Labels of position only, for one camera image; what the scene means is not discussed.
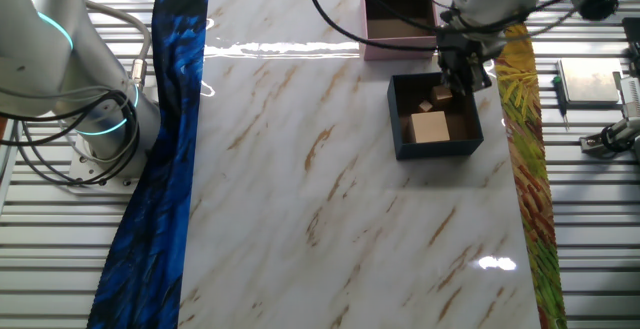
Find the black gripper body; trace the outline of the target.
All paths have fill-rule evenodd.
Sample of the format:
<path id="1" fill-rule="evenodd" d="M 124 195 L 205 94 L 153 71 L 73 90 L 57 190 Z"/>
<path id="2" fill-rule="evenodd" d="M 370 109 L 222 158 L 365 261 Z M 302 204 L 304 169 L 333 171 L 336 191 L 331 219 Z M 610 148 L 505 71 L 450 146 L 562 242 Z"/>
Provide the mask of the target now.
<path id="1" fill-rule="evenodd" d="M 445 77 L 480 77 L 482 44 L 468 38 L 438 38 L 438 65 Z"/>

